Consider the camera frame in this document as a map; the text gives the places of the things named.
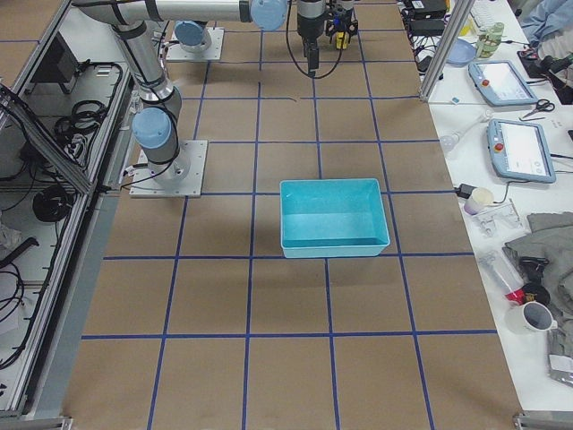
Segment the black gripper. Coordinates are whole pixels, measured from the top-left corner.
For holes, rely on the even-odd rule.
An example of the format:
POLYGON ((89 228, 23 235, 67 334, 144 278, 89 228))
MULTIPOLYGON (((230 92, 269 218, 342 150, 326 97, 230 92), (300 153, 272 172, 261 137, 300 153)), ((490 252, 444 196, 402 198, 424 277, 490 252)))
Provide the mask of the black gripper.
MULTIPOLYGON (((297 2, 297 33, 305 40, 316 40, 323 32, 324 2, 322 0, 299 0, 297 2)), ((306 59, 309 75, 319 69, 319 47, 316 42, 306 43, 306 59)))
POLYGON ((337 31, 346 31, 350 40, 358 32, 358 21, 354 19, 354 0, 328 1, 328 19, 326 21, 325 34, 329 42, 335 41, 337 31))

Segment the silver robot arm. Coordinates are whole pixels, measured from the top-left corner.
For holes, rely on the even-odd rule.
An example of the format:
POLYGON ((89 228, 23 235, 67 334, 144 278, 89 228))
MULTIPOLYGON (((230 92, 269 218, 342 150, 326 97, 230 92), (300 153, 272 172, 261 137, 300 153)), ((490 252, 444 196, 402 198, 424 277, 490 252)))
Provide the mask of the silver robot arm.
POLYGON ((182 96, 152 45, 148 23, 190 25, 189 38, 180 37, 178 42, 194 48, 207 41, 210 21, 253 22, 264 31, 287 30, 290 13, 295 12, 307 63, 299 71, 314 80, 320 79, 319 38, 328 36, 342 53, 358 31, 351 1, 75 1, 73 6, 115 33, 144 105, 133 119, 133 135, 147 158, 151 178, 162 184, 183 180, 190 160, 183 154, 177 132, 182 96))
MULTIPOLYGON (((277 30, 284 23, 290 23, 292 12, 291 1, 241 1, 240 6, 262 30, 277 30)), ((320 67, 320 50, 318 38, 324 31, 327 17, 325 1, 297 1, 296 2, 296 31, 303 43, 304 58, 307 62, 307 71, 295 60, 289 41, 289 30, 286 30, 286 45, 293 63, 299 71, 310 77, 317 78, 316 71, 320 67)), ((206 29, 206 23, 199 21, 177 21, 175 23, 175 37, 187 52, 199 53, 206 50, 211 42, 206 29)))

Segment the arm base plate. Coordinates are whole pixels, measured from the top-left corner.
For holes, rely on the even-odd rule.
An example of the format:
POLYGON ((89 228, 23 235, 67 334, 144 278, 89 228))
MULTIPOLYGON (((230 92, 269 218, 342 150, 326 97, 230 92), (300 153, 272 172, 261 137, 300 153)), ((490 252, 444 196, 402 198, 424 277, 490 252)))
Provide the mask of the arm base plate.
POLYGON ((192 39, 187 36, 180 40, 178 33, 183 35, 180 30, 174 30, 170 41, 165 45, 165 59, 168 62, 204 63, 220 60, 224 39, 223 28, 206 27, 201 42, 195 45, 190 44, 192 39))
POLYGON ((207 151, 206 140, 181 141, 179 155, 166 172, 150 178, 161 171, 156 165, 135 171, 136 184, 130 186, 129 195, 135 198, 200 197, 207 151))

